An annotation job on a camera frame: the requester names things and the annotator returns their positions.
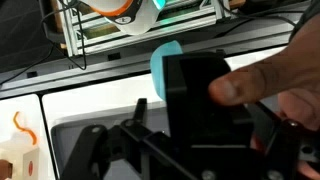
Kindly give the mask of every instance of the orange object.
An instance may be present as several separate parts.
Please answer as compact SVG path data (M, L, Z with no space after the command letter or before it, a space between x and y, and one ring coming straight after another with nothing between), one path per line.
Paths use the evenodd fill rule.
M19 111L16 112L16 114L13 117L13 123L16 126L17 129L21 130L22 132L26 132L29 133L29 135L31 136L32 140L33 140L33 145L37 144L37 136L34 134L34 132L28 128L23 128L19 125L18 121L17 121L17 117L19 115Z
M130 7L132 2L133 2L133 0L127 0L127 2L122 7L120 7L117 10L109 11L109 12L100 11L99 9L96 9L93 7L91 7L91 9L94 10L95 12L103 15L103 16L118 16L118 15L122 14L123 12L125 12Z
M230 9L240 8L246 3L246 0L231 0L229 1Z

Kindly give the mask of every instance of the finger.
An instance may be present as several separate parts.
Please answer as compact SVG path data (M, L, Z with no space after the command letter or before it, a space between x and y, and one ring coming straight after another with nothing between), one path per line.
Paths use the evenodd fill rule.
M314 57L306 57L301 50L290 47L214 80L209 85L209 93L213 100L222 105L256 102L319 79L320 63L314 61Z
M320 15L311 19L280 53L218 78L209 86L213 100L236 105L306 84L319 84Z
M252 149L255 149L262 153L264 153L266 150L266 147L264 147L262 141L255 134L253 134L251 137L250 146Z
M240 68L217 80L209 86L211 97L223 105L255 102L268 95L288 88L283 83L288 74L283 73L286 57L275 55L266 60Z
M303 174L304 176L310 178L310 179L317 179L320 180L320 174L312 169L306 162L301 161L298 164L298 170Z
M289 119L299 121L305 128L317 131L320 127L320 95L304 89L279 93L280 108Z

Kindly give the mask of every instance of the black cable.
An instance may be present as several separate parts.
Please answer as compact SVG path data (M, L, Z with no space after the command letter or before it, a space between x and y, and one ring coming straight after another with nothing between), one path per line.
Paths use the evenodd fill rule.
M81 70L86 70L87 69L87 56L86 56L86 52L84 49L84 35L83 35L83 28L82 28L82 21L80 18L80 13L79 13L79 7L77 6L77 17L78 17L78 21L79 21L79 28L80 28L80 32L81 32L81 46L82 46L82 56L83 56L83 62L84 62L84 66L81 67L78 63L76 63L73 59L71 59L70 57L66 56L57 46L55 46L55 44L51 41L51 43L54 45L54 47L65 57L67 58L69 61L71 61L74 65L76 65L79 69Z
M239 14L239 13L234 13L230 9L228 9L228 8L226 8L224 6L222 0L218 0L218 2L219 2L220 6L222 7L222 9L224 11L226 11L227 13L232 14L232 15L238 17L238 18L253 19L253 20L257 20L257 19L275 19L275 20L285 21L285 22L291 24L294 27L296 26L296 24L293 21L291 21L291 20L289 20L287 18L284 18L284 17L280 17L280 16L250 16L250 15L243 15L243 14Z
M79 26L80 26L80 30L81 30L81 36L82 36L82 46L83 46L82 52L83 52L84 67L81 67L81 66L80 66L78 63L76 63L74 60L72 60L72 59L69 58L68 56L65 56L65 54L55 45L55 43L48 39L48 40L50 41L50 43L52 44L52 47L51 47L48 55L47 55L45 58L40 59L39 61L31 64L30 66L28 66L27 68L25 68L25 69L22 70L21 72L17 73L16 75L14 75L14 76L12 76L12 77L10 77L10 78L2 81L2 82L0 83L0 86L3 85L4 83L7 83L7 82L15 79L16 77L20 76L20 75L23 74L24 72L28 71L30 68L32 68L32 67L34 67L34 66L36 66L36 65L44 62L45 60L47 60L47 59L52 55L52 52L53 52L53 49L54 49L54 48L56 48L59 52L61 52L69 61L71 61L72 63L74 63L74 64L75 64L77 67L79 67L81 70L86 70L86 69L87 69L87 58L86 58L86 54L85 54L85 51L84 51L84 38L83 38L83 33L82 33L82 30L83 30L83 29L82 29L82 23L81 23L80 14L79 14L79 9L78 9L78 5L80 4L80 1L78 1L78 0L73 0L73 1L72 1L73 3L69 3L68 5L65 5L65 4L62 2L62 0L59 0L59 2L60 2L63 6L65 6L65 7L62 8L62 9L59 9L59 10L57 10L57 11L53 11L53 12L47 14L47 15L45 15L45 16L41 19L41 22L40 22L41 25L40 25L40 26L41 26L41 28L42 28L42 31L45 32L45 31L44 31L44 28L43 28L43 23L45 23L45 21L46 21L50 16L52 16L52 15L54 15L54 14L56 14L56 13L60 13L60 12L69 10L70 8L77 7L77 15L78 15Z
M269 13L266 13L264 15L270 15L270 14L302 14L304 13L304 11L274 11L274 12L269 12ZM227 35L228 33L230 33L231 31L235 30L236 28L244 25L244 24L247 24L251 21L254 21L255 19L248 19L248 20L245 20L237 25L235 25L234 27L230 28L229 30L225 31L225 32L222 32L222 33L219 33L217 34L214 38L219 38L219 37L223 37L225 35Z
M39 60L39 61L37 61L37 62L34 62L33 64L31 64L30 66L28 66L27 68L25 68L24 70L22 70L21 72L19 72L18 74L16 74L16 75L14 75L14 76L12 76L12 77L10 77L10 78L8 78L8 79L6 79L6 80L2 81L2 82L0 83L0 85L3 85L4 83L9 82L9 81L11 81L12 79L14 79L14 78L16 78L16 77L20 76L21 74L23 74L24 72L26 72L26 71L28 71L30 68L32 68L33 66L36 66L36 65L38 65L38 64L40 64L40 63L42 63L42 62L44 62L45 60L47 60L47 59L51 56L52 52L53 52L53 46L51 47L51 49L50 49L50 51L49 51L48 55L47 55L45 58L40 59L40 60Z
M57 47L55 45L54 42L52 42L50 39L48 39L50 41L50 43L65 57L67 58L69 61L71 61L74 65L76 65L79 69L81 70L86 70L87 69L87 56L86 56L86 53L85 53L85 50L84 50L84 36L83 36L83 29L82 29L82 22L81 22L81 19L80 19L80 13L79 13L79 4L80 4L80 1L77 1L77 0L73 0L74 3L69 3L68 5L64 4L62 2L62 0L59 0L59 2L62 4L62 6L65 6L63 9L60 9L58 11L54 11L54 12L51 12L49 14L47 14L45 17L42 18L42 21L41 21L41 27L43 27L43 23L45 23L45 20L52 16L53 14L56 14L56 13L59 13L59 12L63 12L63 11L66 11L70 8L74 8L76 7L77 8L77 16L78 16L78 21L79 21L79 26L80 26L80 31L81 31L81 42L82 42L82 54L83 54L83 61L84 61L84 67L81 67L78 63L76 63L73 59L71 59L70 57L66 56L64 54L64 52L61 51L61 49L59 47Z

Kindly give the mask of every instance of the orange ring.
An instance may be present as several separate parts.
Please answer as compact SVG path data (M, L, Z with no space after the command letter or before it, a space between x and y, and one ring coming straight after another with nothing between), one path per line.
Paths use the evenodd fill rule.
M133 2L133 0L127 0L127 2L122 7L120 7L119 9L117 9L115 11L104 12L104 11L100 11L94 7L91 7L91 9L94 10L95 12L103 15L103 16L118 16L118 15L122 14L124 11L126 11L130 7L132 2Z
M31 136L31 138L32 138L32 144L33 144L33 145L37 144L37 136L36 136L36 134L35 134L32 130L27 129L27 128L23 128L23 127L21 127L21 126L19 125L18 120L17 120L17 117L18 117L19 113L20 113L20 112L18 111L18 112L16 112L16 113L14 114L14 117L13 117L13 123L14 123L14 125L15 125L16 128L19 129L20 131L26 132L26 133L28 133L28 134Z

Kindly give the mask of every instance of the black plastic part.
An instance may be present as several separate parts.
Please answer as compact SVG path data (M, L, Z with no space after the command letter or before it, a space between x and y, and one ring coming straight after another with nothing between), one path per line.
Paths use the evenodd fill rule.
M265 175L277 172L283 180L296 179L298 157L302 139L303 126L295 121L286 120L276 130L267 149Z
M315 150L315 157L320 159L320 131L318 131L315 135L316 138L314 138L314 150ZM320 174L320 163L313 163L308 162L308 164Z
M141 123L142 125L146 125L147 123L147 99L139 99L137 103L137 107L134 111L133 120Z
M263 155L249 148L189 148L180 153L163 133L154 133L143 141L149 152L150 179L203 179L210 170L216 179L260 179Z
M163 67L170 133L176 146L249 146L253 122L244 106L222 107L209 97L210 82L230 72L221 54L169 56L163 59Z
M253 115L254 134L261 141L263 148L267 147L276 127L281 124L281 119L261 102L248 104L247 110Z
M53 12L50 2L48 0L38 0L40 5L41 16L44 18L47 14ZM66 43L63 33L57 32L57 25L55 23L54 15L48 17L43 23L43 29L46 37L55 43Z
M34 78L38 76L38 72L37 71L32 71L32 72L27 72L27 78Z
M114 61L114 60L118 60L118 59L121 59L121 54L119 52L108 55L109 61Z
M92 125L86 127L81 132L60 179L102 179L110 166L110 163L102 158L108 155L99 153L101 152L101 145L106 142L107 138L108 131L104 126Z
M121 138L121 129L119 126L114 126L108 130L108 139L100 144L98 153L102 159L111 162L125 158L125 148L126 142Z

